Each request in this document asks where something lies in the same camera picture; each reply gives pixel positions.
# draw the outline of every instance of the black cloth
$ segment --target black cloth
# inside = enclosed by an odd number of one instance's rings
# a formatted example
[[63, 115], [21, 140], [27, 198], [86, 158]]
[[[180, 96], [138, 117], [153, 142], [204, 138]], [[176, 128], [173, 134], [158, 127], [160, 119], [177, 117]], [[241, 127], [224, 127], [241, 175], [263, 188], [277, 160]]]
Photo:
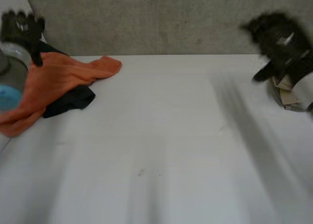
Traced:
[[[41, 41], [39, 44], [39, 49], [40, 52], [45, 53], [57, 52], [65, 54]], [[55, 100], [53, 103], [49, 104], [43, 114], [43, 117], [53, 117], [72, 109], [84, 109], [94, 100], [95, 96], [96, 95], [88, 86], [79, 85], [65, 93], [62, 97]]]

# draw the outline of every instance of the white table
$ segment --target white table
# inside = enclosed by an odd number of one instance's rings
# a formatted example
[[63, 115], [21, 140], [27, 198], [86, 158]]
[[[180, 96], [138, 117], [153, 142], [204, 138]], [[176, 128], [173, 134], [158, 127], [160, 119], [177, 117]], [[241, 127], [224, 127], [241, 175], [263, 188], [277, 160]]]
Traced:
[[39, 119], [4, 149], [1, 224], [282, 222], [210, 80], [227, 69], [249, 83], [258, 56], [113, 57], [121, 71], [91, 85], [85, 110]]

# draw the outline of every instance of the orange towel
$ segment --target orange towel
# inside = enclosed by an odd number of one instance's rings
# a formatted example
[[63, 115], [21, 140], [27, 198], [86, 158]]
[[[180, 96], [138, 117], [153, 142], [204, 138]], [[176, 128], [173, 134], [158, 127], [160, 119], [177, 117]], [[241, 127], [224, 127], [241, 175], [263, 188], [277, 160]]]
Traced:
[[0, 132], [15, 137], [32, 126], [45, 112], [47, 105], [78, 85], [87, 85], [97, 78], [118, 73], [120, 61], [104, 56], [89, 64], [64, 54], [42, 53], [44, 65], [32, 64], [18, 108], [0, 116]]

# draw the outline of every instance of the fabric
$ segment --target fabric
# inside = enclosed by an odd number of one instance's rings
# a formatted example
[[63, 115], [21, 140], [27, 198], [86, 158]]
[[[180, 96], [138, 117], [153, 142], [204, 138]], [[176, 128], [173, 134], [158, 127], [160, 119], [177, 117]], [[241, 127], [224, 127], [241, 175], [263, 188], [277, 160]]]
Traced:
[[88, 86], [77, 86], [49, 104], [43, 117], [53, 117], [72, 109], [84, 109], [94, 100], [95, 96]]
[[121, 62], [107, 56], [88, 64], [55, 52], [42, 53], [43, 67], [31, 65], [18, 108], [0, 116], [0, 132], [15, 137], [32, 126], [46, 106], [78, 85], [117, 74]]

